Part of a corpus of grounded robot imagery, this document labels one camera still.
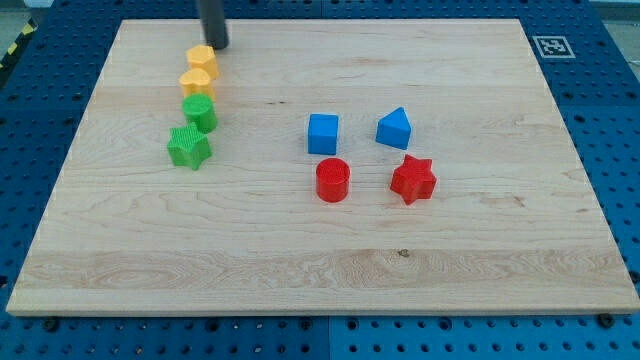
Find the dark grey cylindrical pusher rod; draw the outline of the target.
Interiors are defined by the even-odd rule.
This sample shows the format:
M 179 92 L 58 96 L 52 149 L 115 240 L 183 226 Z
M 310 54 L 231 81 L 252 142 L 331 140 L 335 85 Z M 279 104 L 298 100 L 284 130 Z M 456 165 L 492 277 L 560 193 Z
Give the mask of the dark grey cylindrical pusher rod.
M 222 0 L 196 0 L 206 43 L 215 50 L 228 47 L 229 37 Z

